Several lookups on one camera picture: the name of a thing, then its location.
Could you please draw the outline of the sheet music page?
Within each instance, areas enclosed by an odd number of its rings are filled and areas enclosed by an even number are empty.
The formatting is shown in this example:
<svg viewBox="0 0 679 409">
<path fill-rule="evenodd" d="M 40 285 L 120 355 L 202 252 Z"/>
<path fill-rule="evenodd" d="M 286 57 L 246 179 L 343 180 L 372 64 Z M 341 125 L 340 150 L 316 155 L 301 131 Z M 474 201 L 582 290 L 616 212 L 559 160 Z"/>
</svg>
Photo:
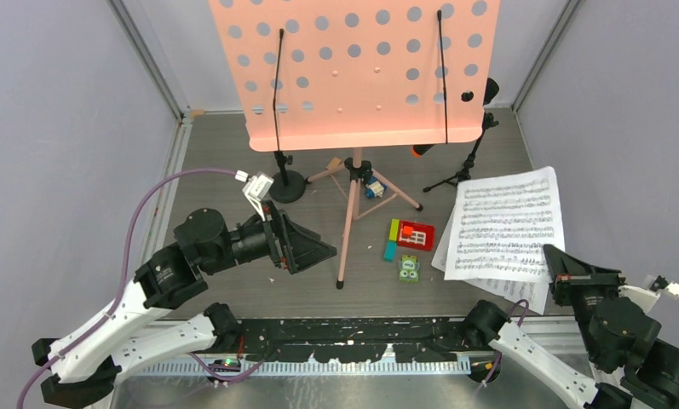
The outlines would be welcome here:
<svg viewBox="0 0 679 409">
<path fill-rule="evenodd" d="M 444 274 L 444 280 L 451 280 L 446 273 L 446 258 L 453 217 L 454 210 L 450 214 L 431 261 L 431 266 Z M 545 313 L 549 294 L 548 284 L 503 279 L 468 279 L 466 283 L 510 302 L 526 299 L 531 311 L 540 315 Z"/>
<path fill-rule="evenodd" d="M 448 234 L 446 279 L 547 283 L 545 245 L 565 248 L 553 167 L 458 184 Z"/>
</svg>

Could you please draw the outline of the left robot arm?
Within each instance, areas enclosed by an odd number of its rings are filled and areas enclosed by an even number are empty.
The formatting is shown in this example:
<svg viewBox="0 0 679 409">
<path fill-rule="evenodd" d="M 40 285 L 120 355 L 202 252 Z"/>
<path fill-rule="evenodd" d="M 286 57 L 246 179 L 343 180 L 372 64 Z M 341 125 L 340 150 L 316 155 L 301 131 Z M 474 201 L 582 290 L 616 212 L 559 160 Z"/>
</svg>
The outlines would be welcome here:
<svg viewBox="0 0 679 409">
<path fill-rule="evenodd" d="M 210 349 L 232 351 L 243 329 L 225 303 L 215 302 L 190 320 L 149 337 L 135 335 L 207 290 L 204 274 L 263 257 L 296 274 L 337 253 L 318 233 L 292 222 L 270 200 L 234 230 L 218 210 L 196 210 L 175 228 L 174 236 L 174 243 L 135 271 L 123 295 L 106 310 L 68 336 L 40 338 L 32 345 L 35 363 L 51 372 L 41 383 L 46 403 L 85 408 L 163 360 Z"/>
</svg>

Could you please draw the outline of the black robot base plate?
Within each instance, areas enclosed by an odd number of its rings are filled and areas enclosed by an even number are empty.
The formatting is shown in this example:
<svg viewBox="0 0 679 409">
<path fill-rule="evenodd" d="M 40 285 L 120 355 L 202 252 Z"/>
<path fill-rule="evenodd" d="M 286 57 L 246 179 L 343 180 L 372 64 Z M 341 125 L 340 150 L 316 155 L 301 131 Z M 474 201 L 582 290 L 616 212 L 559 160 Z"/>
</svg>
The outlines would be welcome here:
<svg viewBox="0 0 679 409">
<path fill-rule="evenodd" d="M 449 362 L 460 354 L 494 355 L 486 344 L 464 337 L 461 319 L 447 317 L 351 319 L 247 319 L 240 332 L 205 353 L 248 360 L 343 364 L 378 362 L 392 353 L 399 363 Z"/>
</svg>

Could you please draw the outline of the pink music stand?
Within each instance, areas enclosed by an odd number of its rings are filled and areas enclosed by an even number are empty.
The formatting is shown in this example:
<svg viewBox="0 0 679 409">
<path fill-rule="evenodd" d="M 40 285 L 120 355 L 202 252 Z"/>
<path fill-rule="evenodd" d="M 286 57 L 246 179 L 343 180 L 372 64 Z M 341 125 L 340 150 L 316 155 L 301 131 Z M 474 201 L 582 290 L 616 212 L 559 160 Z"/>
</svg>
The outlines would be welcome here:
<svg viewBox="0 0 679 409">
<path fill-rule="evenodd" d="M 443 144 L 482 96 L 497 1 L 212 1 L 257 152 Z"/>
</svg>

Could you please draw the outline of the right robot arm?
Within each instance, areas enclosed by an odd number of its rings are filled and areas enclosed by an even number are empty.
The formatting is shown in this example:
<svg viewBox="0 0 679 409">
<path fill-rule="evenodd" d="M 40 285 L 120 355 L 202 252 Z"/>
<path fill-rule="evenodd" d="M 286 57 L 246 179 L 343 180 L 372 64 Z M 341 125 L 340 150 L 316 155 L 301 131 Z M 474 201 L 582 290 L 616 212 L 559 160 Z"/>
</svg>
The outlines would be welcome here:
<svg viewBox="0 0 679 409">
<path fill-rule="evenodd" d="M 543 252 L 550 293 L 572 308 L 593 376 L 573 370 L 486 300 L 463 320 L 463 340 L 519 364 L 569 408 L 679 408 L 679 348 L 660 339 L 662 325 L 648 316 L 661 294 L 679 298 L 679 285 L 662 276 L 648 288 L 627 285 L 619 270 L 553 245 Z"/>
</svg>

